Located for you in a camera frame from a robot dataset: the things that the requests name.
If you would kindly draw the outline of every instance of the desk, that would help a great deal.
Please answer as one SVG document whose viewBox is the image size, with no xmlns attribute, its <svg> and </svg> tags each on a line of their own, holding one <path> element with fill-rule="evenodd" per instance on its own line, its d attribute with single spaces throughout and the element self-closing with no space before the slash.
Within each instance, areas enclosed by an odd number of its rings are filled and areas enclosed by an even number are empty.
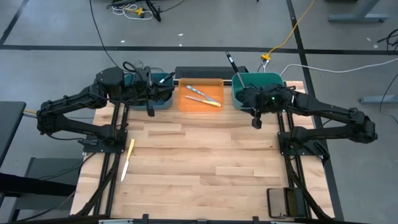
<svg viewBox="0 0 398 224">
<path fill-rule="evenodd" d="M 303 91 L 302 82 L 287 84 Z M 277 141 L 277 115 L 263 115 L 262 129 L 252 128 L 251 116 L 234 109 L 230 86 L 224 86 L 220 113 L 179 112 L 177 95 L 178 88 L 173 107 L 156 111 L 153 118 L 146 111 L 129 112 L 126 146 L 134 138 L 135 151 L 123 182 L 126 153 L 121 156 L 111 218 L 141 218 L 148 213 L 150 219 L 252 220 L 258 216 L 271 220 L 266 190 L 288 186 Z M 94 123 L 109 124 L 113 109 L 108 104 L 96 110 Z M 294 121 L 296 126 L 313 128 L 311 117 L 294 116 Z M 94 155 L 83 166 L 71 214 L 96 190 L 103 157 Z M 334 216 L 320 159 L 301 158 L 309 192 Z"/>
<path fill-rule="evenodd" d="M 21 122 L 26 103 L 0 101 L 0 167 Z"/>
</svg>

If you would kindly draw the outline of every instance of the white cable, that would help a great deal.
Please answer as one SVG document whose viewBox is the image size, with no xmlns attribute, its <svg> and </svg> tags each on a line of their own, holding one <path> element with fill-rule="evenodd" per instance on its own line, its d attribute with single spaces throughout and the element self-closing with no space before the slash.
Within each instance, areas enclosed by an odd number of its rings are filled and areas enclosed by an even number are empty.
<svg viewBox="0 0 398 224">
<path fill-rule="evenodd" d="M 363 69 L 363 68 L 370 68 L 370 67 L 385 65 L 385 64 L 391 63 L 391 62 L 396 61 L 396 60 L 398 60 L 398 58 L 394 58 L 394 59 L 392 59 L 392 60 L 390 60 L 390 61 L 388 61 L 388 62 L 383 62 L 383 63 L 379 63 L 379 64 L 374 64 L 374 65 L 366 65 L 366 66 L 363 66 L 363 67 L 354 68 L 354 69 L 345 70 L 345 71 L 332 71 L 332 70 L 327 70 L 327 69 L 322 69 L 322 68 L 309 67 L 309 66 L 305 66 L 305 65 L 291 64 L 291 65 L 286 66 L 286 68 L 280 73 L 280 76 L 282 76 L 282 75 L 285 73 L 285 71 L 286 71 L 290 66 L 299 66 L 299 67 L 311 68 L 311 69 L 315 69 L 315 70 L 319 70 L 319 71 L 323 71 L 323 72 L 346 73 L 346 72 L 357 71 L 357 70 L 360 70 L 360 69 Z"/>
<path fill-rule="evenodd" d="M 264 73 L 266 72 L 266 67 L 267 67 L 268 63 L 269 63 L 269 60 L 267 60 L 266 63 L 262 65 L 262 69 L 263 69 Z"/>
<path fill-rule="evenodd" d="M 121 15 L 124 15 L 126 18 L 128 18 L 128 19 L 137 19 L 137 20 L 149 20 L 149 19 L 152 19 L 153 17 L 154 17 L 154 15 L 153 15 L 153 13 L 151 12 L 151 11 L 143 11 L 142 13 L 150 13 L 150 18 L 136 18 L 136 17 L 129 17 L 127 14 L 126 14 L 126 11 L 128 11 L 128 10 L 126 10 L 126 9 L 131 9 L 131 10 L 136 10 L 136 9 L 138 9 L 138 6 L 137 5 L 135 5 L 135 4 L 128 4 L 126 7 L 114 7 L 114 6 L 112 6 L 112 11 L 113 11 L 113 14 L 115 14 L 115 15 L 117 15 L 117 16 L 121 16 Z"/>
</svg>

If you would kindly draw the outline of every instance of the knife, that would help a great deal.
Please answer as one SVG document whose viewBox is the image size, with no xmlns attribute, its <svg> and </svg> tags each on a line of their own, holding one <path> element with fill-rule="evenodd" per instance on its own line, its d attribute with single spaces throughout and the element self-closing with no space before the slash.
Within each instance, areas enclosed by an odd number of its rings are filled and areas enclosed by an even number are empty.
<svg viewBox="0 0 398 224">
<path fill-rule="evenodd" d="M 127 153 L 126 163 L 124 164 L 124 167 L 123 167 L 123 173 L 122 173 L 122 178 L 121 178 L 120 182 L 122 182 L 122 181 L 124 180 L 124 177 L 126 176 L 127 168 L 129 167 L 129 158 L 130 158 L 132 149 L 133 149 L 133 147 L 134 147 L 135 141 L 136 141 L 136 140 L 131 139 L 130 147 L 129 147 L 129 152 Z"/>
<path fill-rule="evenodd" d="M 203 100 L 203 99 L 199 99 L 199 98 L 196 98 L 196 97 L 193 97 L 193 96 L 185 96 L 185 97 L 188 98 L 188 99 L 191 99 L 191 100 L 197 100 L 197 101 L 200 101 L 202 103 L 207 103 L 209 105 L 221 107 L 221 103 L 212 102 L 212 101 L 208 101 L 208 100 Z"/>
</svg>

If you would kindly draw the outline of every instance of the marker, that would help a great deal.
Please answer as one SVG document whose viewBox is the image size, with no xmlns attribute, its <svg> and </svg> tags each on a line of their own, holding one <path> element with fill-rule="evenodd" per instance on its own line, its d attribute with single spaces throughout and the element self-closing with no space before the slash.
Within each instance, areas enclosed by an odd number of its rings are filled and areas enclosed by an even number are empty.
<svg viewBox="0 0 398 224">
<path fill-rule="evenodd" d="M 164 77 L 159 83 L 163 83 L 163 82 L 167 81 L 169 78 L 173 77 L 174 74 L 175 74 L 175 72 L 172 72 L 172 73 L 166 75 L 166 77 Z"/>
<path fill-rule="evenodd" d="M 231 63 L 232 68 L 234 69 L 235 74 L 238 76 L 239 82 L 241 82 L 242 87 L 245 89 L 246 87 L 244 86 L 243 79 L 242 79 L 242 77 L 241 77 L 241 74 L 239 73 L 238 68 L 237 68 L 236 65 L 235 65 L 234 60 L 232 59 L 231 55 L 230 55 L 228 52 L 225 52 L 225 54 L 226 54 L 226 57 L 228 58 L 229 62 Z"/>
</svg>

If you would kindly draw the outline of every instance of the teal bin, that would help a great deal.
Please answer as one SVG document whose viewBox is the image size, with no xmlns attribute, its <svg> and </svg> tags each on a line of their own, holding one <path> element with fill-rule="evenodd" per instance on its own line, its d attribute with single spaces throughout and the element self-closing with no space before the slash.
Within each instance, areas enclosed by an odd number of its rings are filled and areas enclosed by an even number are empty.
<svg viewBox="0 0 398 224">
<path fill-rule="evenodd" d="M 284 84 L 284 81 L 276 73 L 240 73 L 245 86 L 267 86 L 269 84 Z M 235 98 L 238 91 L 243 89 L 238 76 L 235 74 L 232 77 L 232 104 L 238 110 L 244 109 L 243 103 Z"/>
<path fill-rule="evenodd" d="M 164 77 L 166 77 L 168 73 L 152 73 L 152 78 L 154 79 L 155 82 L 161 81 Z M 126 75 L 124 78 L 124 83 L 127 85 L 132 82 L 132 75 Z M 173 85 L 173 78 L 169 78 L 166 82 L 164 82 L 165 85 Z M 173 93 L 168 99 L 164 100 L 158 100 L 157 102 L 154 101 L 154 109 L 155 110 L 167 110 L 173 105 Z M 130 106 L 131 109 L 133 110 L 146 110 L 147 105 L 145 102 L 142 102 L 142 105 L 138 106 Z"/>
</svg>

